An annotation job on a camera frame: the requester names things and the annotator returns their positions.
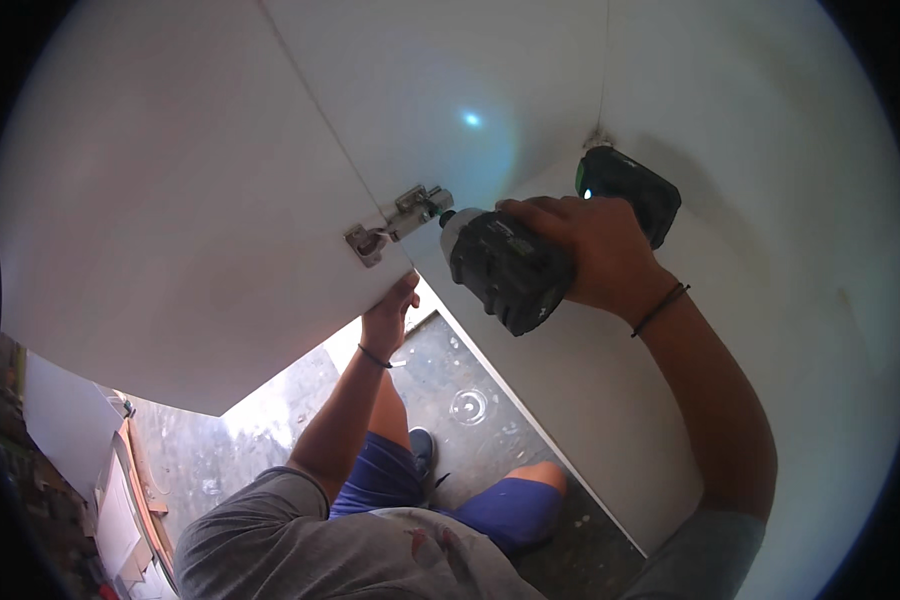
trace cabinet hinge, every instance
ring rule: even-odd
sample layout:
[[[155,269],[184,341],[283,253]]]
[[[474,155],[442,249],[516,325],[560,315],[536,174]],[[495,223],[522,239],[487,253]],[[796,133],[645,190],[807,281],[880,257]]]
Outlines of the cabinet hinge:
[[[407,235],[444,214],[453,207],[453,196],[441,186],[427,191],[422,185],[414,186],[393,201],[396,212],[386,217],[386,227],[365,229],[359,222],[343,234],[343,240],[353,249],[367,269],[382,256],[381,251],[388,242],[399,242]]]

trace knee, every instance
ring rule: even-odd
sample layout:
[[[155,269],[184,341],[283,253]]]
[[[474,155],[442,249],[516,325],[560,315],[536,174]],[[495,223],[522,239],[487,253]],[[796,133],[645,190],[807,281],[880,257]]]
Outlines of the knee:
[[[545,483],[556,488],[561,496],[565,496],[567,492],[567,478],[564,475],[564,469],[556,462],[543,461],[537,464],[518,466],[506,476]]]

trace gray t-shirt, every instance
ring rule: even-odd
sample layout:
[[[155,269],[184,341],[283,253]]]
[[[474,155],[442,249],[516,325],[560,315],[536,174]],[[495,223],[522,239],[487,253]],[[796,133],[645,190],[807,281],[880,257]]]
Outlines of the gray t-shirt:
[[[326,520],[321,486],[278,466],[192,522],[177,545],[183,600],[542,598],[485,535],[420,508]],[[764,526],[701,510],[649,557],[626,599],[732,598]]]

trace blue sneaker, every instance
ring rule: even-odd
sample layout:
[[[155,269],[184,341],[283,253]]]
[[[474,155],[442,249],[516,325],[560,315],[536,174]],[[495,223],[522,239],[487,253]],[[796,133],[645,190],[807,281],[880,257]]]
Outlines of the blue sneaker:
[[[434,436],[423,427],[413,427],[409,430],[409,449],[413,455],[413,466],[420,481],[427,478],[430,468],[434,465],[434,457],[437,455],[437,443]]]

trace black string bracelet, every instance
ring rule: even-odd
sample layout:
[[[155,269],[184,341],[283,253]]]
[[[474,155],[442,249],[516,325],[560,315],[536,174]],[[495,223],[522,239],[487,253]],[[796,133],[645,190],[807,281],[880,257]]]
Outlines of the black string bracelet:
[[[649,311],[646,317],[642,318],[640,322],[636,323],[636,327],[633,328],[633,333],[630,334],[631,338],[636,338],[636,336],[640,335],[640,330],[643,330],[647,327],[647,324],[657,315],[660,314],[667,306],[671,305],[673,301],[675,301],[680,296],[683,296],[687,290],[690,289],[689,285],[684,285],[681,282],[676,282],[676,285],[673,287],[670,292],[668,292],[662,300],[660,300],[660,304],[656,306],[653,310]]]
[[[394,367],[394,365],[392,365],[392,364],[390,364],[390,363],[385,363],[384,361],[380,360],[379,358],[377,358],[376,356],[374,356],[373,354],[371,354],[371,352],[370,352],[368,349],[366,349],[365,347],[363,347],[362,345],[360,345],[360,343],[357,344],[357,348],[359,348],[360,350],[362,350],[362,351],[363,351],[363,354],[366,354],[366,357],[367,357],[367,358],[369,358],[370,360],[372,360],[372,361],[375,362],[376,364],[380,365],[380,366],[383,367],[384,369],[392,369],[392,368]]]

